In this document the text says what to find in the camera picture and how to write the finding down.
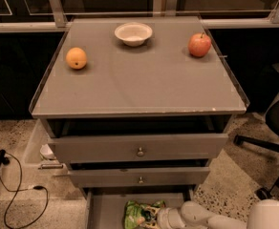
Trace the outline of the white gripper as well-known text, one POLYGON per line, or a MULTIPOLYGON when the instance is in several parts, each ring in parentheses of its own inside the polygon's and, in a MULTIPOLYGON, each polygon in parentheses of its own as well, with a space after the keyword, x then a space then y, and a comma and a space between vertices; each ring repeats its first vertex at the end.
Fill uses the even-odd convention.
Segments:
POLYGON ((147 218, 157 216, 157 222, 145 222, 146 229, 159 229, 159 227, 160 229, 183 229, 186 226, 178 208, 147 206, 143 209, 143 215, 147 218))

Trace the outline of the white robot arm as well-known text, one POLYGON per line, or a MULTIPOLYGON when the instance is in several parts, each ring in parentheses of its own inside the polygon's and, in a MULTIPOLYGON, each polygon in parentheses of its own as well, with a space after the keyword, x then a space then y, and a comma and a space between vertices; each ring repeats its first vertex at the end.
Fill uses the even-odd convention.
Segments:
POLYGON ((260 200, 246 220, 216 214, 199 203, 187 201, 180 207, 161 208, 149 229, 279 229, 279 201, 260 200))

